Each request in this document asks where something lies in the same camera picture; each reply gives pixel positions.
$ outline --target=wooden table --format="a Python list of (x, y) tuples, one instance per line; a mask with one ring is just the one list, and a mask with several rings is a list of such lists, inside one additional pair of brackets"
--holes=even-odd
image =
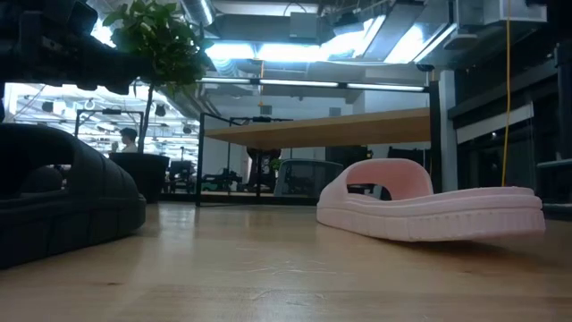
[(337, 147), (431, 140), (429, 108), (205, 130), (250, 148)]
[(8, 321), (569, 321), (572, 224), (381, 241), (314, 208), (162, 204), (135, 236), (0, 272)]

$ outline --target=black slide sandal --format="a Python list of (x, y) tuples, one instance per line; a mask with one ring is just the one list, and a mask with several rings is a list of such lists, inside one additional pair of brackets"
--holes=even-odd
[[(67, 132), (0, 124), (0, 151), (0, 268), (117, 239), (145, 223), (133, 179)], [(66, 188), (22, 193), (44, 165), (71, 165)]]

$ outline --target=potted plant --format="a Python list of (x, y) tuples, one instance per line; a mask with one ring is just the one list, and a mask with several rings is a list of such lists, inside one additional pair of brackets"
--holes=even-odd
[(149, 90), (143, 131), (139, 134), (139, 152), (143, 152), (153, 91), (166, 87), (174, 96), (176, 90), (194, 86), (210, 64), (205, 50), (213, 43), (205, 39), (202, 27), (197, 35), (191, 24), (181, 17), (177, 4), (135, 0), (131, 6), (122, 4), (103, 21), (106, 27), (121, 23), (111, 37), (117, 50), (147, 58), (153, 65), (151, 75), (142, 75)]
[(205, 39), (202, 26), (196, 34), (191, 24), (181, 17), (177, 4), (135, 0), (131, 5), (122, 4), (103, 21), (104, 26), (119, 24), (111, 37), (117, 50), (146, 58), (153, 66), (149, 75), (140, 75), (149, 88), (139, 134), (139, 153), (110, 155), (131, 174), (148, 202), (156, 201), (169, 163), (168, 157), (143, 154), (153, 92), (167, 89), (172, 97), (175, 91), (186, 92), (205, 75), (210, 64), (205, 50), (212, 46), (212, 42)]

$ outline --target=ceiling light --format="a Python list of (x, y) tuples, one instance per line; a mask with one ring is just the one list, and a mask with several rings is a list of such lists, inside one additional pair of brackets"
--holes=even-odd
[(390, 54), (385, 58), (387, 64), (407, 64), (423, 50), (423, 31), (419, 26), (413, 25), (401, 37)]
[(260, 80), (260, 85), (308, 86), (308, 87), (321, 87), (321, 88), (338, 87), (338, 83), (333, 81), (307, 81), (307, 80)]
[(348, 89), (372, 89), (372, 90), (395, 90), (395, 91), (411, 91), (422, 92), (425, 90), (423, 86), (403, 86), (390, 84), (359, 84), (349, 83)]
[(374, 40), (375, 35), (377, 35), (377, 32), (382, 27), (383, 22), (385, 21), (385, 15), (381, 15), (381, 16), (375, 18), (373, 20), (373, 22), (370, 22), (370, 21), (371, 21), (371, 19), (369, 21), (364, 22), (364, 28), (367, 31), (366, 31), (365, 36), (363, 37), (363, 39), (359, 43), (359, 45), (357, 45), (354, 49), (354, 55), (353, 55), (354, 58), (361, 56), (366, 52), (367, 48), (369, 47), (369, 45)]
[(434, 49), (443, 42), (455, 29), (457, 28), (457, 23), (451, 24), (434, 42), (432, 42), (424, 51), (421, 52), (413, 60), (415, 63), (419, 63), (423, 58), (425, 58), (429, 53), (434, 51)]
[(201, 80), (197, 80), (199, 83), (211, 83), (211, 84), (250, 84), (249, 79), (236, 79), (236, 78), (224, 78), (224, 77), (203, 77)]
[(265, 44), (258, 58), (268, 62), (312, 63), (327, 60), (327, 55), (318, 45)]
[(206, 50), (211, 59), (253, 59), (254, 50), (250, 44), (217, 43)]

